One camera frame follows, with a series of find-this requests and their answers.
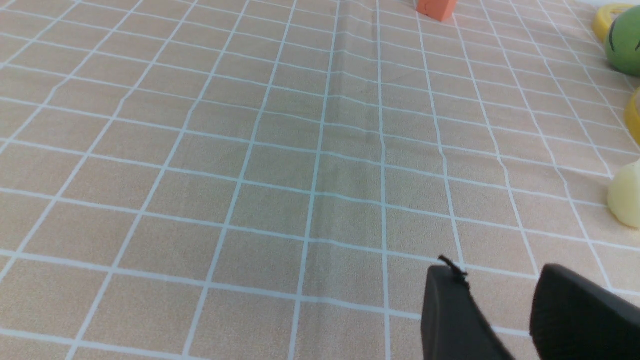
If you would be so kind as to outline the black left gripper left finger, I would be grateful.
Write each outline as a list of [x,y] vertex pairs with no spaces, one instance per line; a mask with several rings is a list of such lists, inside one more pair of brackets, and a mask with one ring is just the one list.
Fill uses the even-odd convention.
[[467,272],[441,255],[429,267],[421,319],[425,360],[512,360],[514,356],[478,308]]

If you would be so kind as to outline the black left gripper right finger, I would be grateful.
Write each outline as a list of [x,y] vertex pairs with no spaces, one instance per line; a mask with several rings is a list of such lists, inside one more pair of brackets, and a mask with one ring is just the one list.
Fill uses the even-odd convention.
[[529,331],[542,360],[637,360],[638,306],[560,264],[535,287]]

